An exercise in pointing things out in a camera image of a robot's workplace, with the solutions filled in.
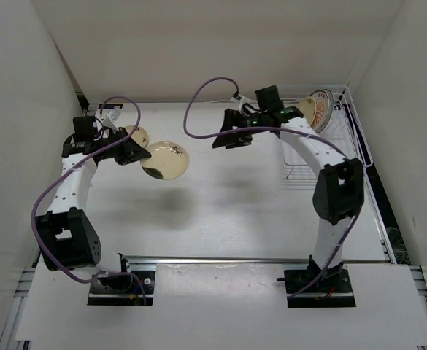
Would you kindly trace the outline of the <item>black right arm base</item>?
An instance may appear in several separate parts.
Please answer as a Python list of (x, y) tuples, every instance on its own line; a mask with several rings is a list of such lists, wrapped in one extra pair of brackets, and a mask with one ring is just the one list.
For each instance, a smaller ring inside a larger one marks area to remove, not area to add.
[(356, 301), (348, 270), (341, 262), (326, 270), (312, 258), (305, 269), (287, 269), (277, 282), (285, 284), (288, 308), (355, 308)]

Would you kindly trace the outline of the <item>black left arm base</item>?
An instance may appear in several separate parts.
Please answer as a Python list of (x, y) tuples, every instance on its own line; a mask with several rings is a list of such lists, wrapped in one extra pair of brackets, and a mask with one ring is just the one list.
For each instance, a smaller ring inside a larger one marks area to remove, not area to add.
[(130, 276), (107, 277), (91, 283), (87, 304), (89, 306), (152, 306), (155, 290), (155, 271), (134, 271), (145, 291)]

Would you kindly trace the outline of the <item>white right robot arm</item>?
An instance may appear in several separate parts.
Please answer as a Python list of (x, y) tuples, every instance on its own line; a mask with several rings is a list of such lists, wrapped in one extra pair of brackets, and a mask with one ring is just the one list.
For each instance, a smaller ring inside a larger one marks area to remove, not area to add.
[(234, 98), (239, 105), (224, 112), (214, 148), (248, 146), (254, 134), (270, 131), (294, 149), (316, 175), (312, 205), (319, 217), (319, 227), (309, 259), (316, 268), (308, 272), (307, 282), (312, 289), (322, 292), (334, 282), (330, 269), (340, 267), (340, 247), (364, 203), (362, 162), (356, 157), (348, 158), (316, 134), (312, 128), (314, 114), (307, 111), (315, 105), (310, 97), (295, 106), (285, 106), (277, 87), (272, 85), (257, 90), (258, 108), (248, 107), (240, 94)]

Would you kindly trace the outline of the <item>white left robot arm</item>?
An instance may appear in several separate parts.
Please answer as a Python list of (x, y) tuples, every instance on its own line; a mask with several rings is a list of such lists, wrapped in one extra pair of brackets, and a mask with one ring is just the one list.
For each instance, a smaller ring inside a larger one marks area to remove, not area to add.
[(103, 253), (85, 208), (98, 164), (113, 159), (125, 166), (150, 158), (145, 149), (149, 137), (143, 128), (119, 128), (108, 117), (102, 125), (95, 117), (76, 117), (73, 125), (74, 132), (65, 139), (61, 153), (66, 178), (46, 212), (34, 218), (40, 250), (49, 270), (105, 271), (107, 283), (124, 292), (133, 281), (128, 260), (121, 253)]

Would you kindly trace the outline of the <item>cream plate with dark print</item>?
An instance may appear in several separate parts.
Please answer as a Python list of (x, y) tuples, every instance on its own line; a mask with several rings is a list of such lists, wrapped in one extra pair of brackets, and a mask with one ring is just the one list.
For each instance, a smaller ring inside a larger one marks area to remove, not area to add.
[(188, 169), (188, 152), (172, 141), (150, 144), (146, 150), (151, 157), (140, 161), (142, 170), (155, 179), (172, 180), (182, 176)]

